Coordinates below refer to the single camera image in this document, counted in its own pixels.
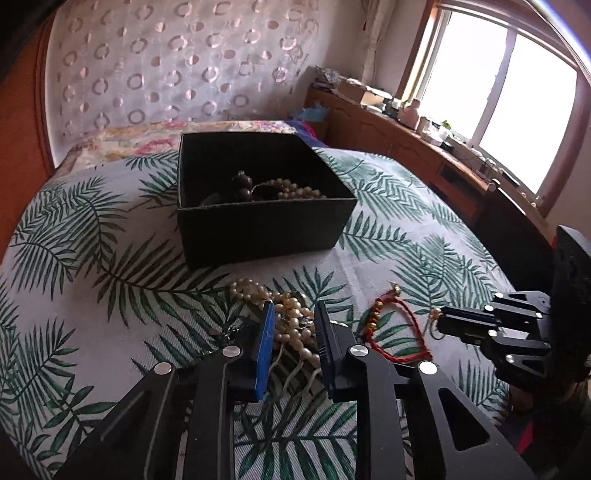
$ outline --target wooden window frame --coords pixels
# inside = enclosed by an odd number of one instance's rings
[[[441,7],[442,4],[454,3],[473,3],[475,10],[466,11],[453,5],[445,7],[445,9]],[[526,36],[550,50],[577,70],[577,86],[573,109],[556,157],[548,169],[548,173],[537,194],[522,185],[522,189],[531,200],[538,197],[538,211],[543,217],[546,217],[566,185],[580,154],[585,133],[589,126],[591,118],[591,87],[588,83],[587,72],[579,68],[580,62],[573,55],[572,49],[564,45],[564,38],[558,35],[556,30],[548,25],[545,20],[542,20],[533,9],[515,4],[510,0],[467,0],[466,2],[428,0],[421,17],[411,55],[397,90],[397,98],[406,101],[415,96],[422,97],[424,94],[431,69],[439,51],[445,26],[449,21],[449,14],[446,15],[446,11],[471,14],[488,21],[495,21],[508,29],[505,57],[492,88],[491,97],[489,97],[489,102],[487,102],[474,136],[472,139],[465,139],[470,147],[479,148],[480,140],[482,140],[490,123],[505,82],[507,68],[518,34]],[[494,12],[499,13],[497,19],[491,16]]]

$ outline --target red braided cord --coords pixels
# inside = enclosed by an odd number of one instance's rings
[[[417,352],[417,353],[413,353],[412,355],[406,355],[406,356],[390,355],[388,352],[383,350],[376,343],[376,341],[374,340],[374,331],[370,328],[366,328],[365,329],[365,337],[366,337],[365,339],[369,343],[371,348],[373,350],[375,350],[377,353],[379,353],[380,355],[384,356],[387,360],[390,360],[391,362],[396,362],[398,364],[411,363],[411,362],[415,362],[417,360],[433,360],[433,356],[432,356],[431,352],[427,348],[427,345],[425,345],[425,338],[423,337],[423,334],[421,333],[421,329],[418,326],[417,318],[414,316],[414,313],[412,313],[411,309],[408,308],[408,306],[406,305],[406,303],[404,303],[403,300],[396,298],[394,295],[386,294],[382,298],[384,300],[389,300],[392,303],[397,303],[404,309],[404,311],[406,312],[406,314],[408,315],[408,317],[411,320],[410,326],[414,331],[414,335],[417,339],[417,342],[418,342],[418,345],[419,345],[419,348],[421,349],[421,351]]]

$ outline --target window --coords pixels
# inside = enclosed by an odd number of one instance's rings
[[[416,96],[421,114],[447,120],[539,193],[573,110],[577,71],[503,22],[444,11]]]

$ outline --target bottle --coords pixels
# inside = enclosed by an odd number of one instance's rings
[[[410,105],[404,107],[399,111],[397,119],[403,125],[416,130],[421,116],[418,114],[418,109],[421,106],[421,100],[413,99]]]

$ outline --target window pane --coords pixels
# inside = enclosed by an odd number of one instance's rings
[[[517,36],[501,98],[480,146],[537,192],[564,137],[577,73]]]
[[[447,120],[471,138],[505,54],[507,29],[471,15],[452,13],[431,78],[421,114]]]

